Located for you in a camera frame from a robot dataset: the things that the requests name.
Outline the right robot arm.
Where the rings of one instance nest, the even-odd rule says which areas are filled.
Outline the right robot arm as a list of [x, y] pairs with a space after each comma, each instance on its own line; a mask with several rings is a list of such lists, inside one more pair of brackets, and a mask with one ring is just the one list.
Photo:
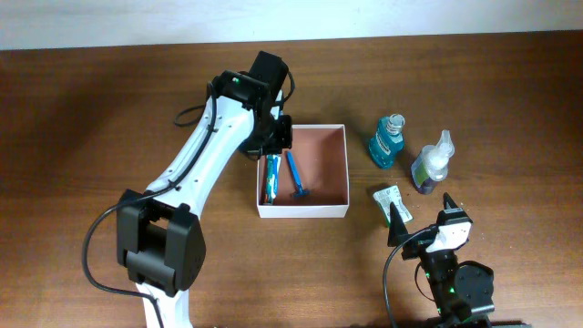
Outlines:
[[469, 242], [473, 221], [448, 193], [436, 223], [410, 233], [395, 204], [390, 205], [387, 245], [393, 250], [383, 272], [384, 304], [393, 327], [397, 325], [388, 296], [388, 269], [397, 252], [407, 260], [418, 259], [439, 314], [436, 327], [490, 327], [494, 272], [477, 261], [460, 262], [455, 252]]

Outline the teal mouthwash bottle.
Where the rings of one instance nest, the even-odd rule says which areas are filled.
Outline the teal mouthwash bottle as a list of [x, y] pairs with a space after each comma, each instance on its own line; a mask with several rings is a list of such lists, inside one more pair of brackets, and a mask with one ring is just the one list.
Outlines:
[[378, 120], [377, 129], [368, 147], [373, 162], [380, 169], [391, 168], [396, 155], [404, 148], [404, 124], [405, 119], [401, 114], [392, 114]]

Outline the blue white toothbrush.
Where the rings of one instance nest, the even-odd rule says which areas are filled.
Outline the blue white toothbrush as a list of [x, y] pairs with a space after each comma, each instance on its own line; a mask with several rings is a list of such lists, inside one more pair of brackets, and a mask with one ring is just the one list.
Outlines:
[[277, 189], [278, 189], [278, 177], [279, 177], [279, 166], [280, 166], [280, 157], [278, 155], [269, 155], [268, 156], [268, 165], [269, 165], [269, 176], [268, 176], [268, 201], [270, 204], [274, 202], [277, 198]]

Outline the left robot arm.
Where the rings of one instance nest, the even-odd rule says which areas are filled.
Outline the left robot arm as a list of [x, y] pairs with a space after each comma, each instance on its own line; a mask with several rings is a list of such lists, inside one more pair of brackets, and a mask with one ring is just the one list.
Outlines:
[[208, 85], [197, 127], [144, 192], [126, 190], [117, 211], [118, 263], [138, 288], [149, 327], [189, 327], [189, 287], [206, 244], [199, 217], [235, 152], [251, 159], [292, 145], [292, 119], [280, 114], [290, 71], [261, 51], [247, 72], [226, 70]]

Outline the green toothpaste tube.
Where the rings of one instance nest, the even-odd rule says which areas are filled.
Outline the green toothpaste tube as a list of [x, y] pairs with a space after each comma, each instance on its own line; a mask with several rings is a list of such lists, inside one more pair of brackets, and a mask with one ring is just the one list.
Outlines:
[[263, 200], [265, 205], [273, 205], [277, 198], [280, 166], [280, 155], [266, 156], [265, 191]]

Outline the blue disposable razor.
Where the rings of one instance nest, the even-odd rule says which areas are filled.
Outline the blue disposable razor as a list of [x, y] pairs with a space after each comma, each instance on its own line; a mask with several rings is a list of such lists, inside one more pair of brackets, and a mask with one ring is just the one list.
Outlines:
[[310, 194], [310, 191], [303, 187], [300, 172], [298, 171], [294, 157], [289, 150], [286, 152], [286, 158], [288, 160], [288, 164], [291, 170], [291, 176], [295, 184], [295, 191], [293, 192], [292, 196], [295, 199], [308, 196]]

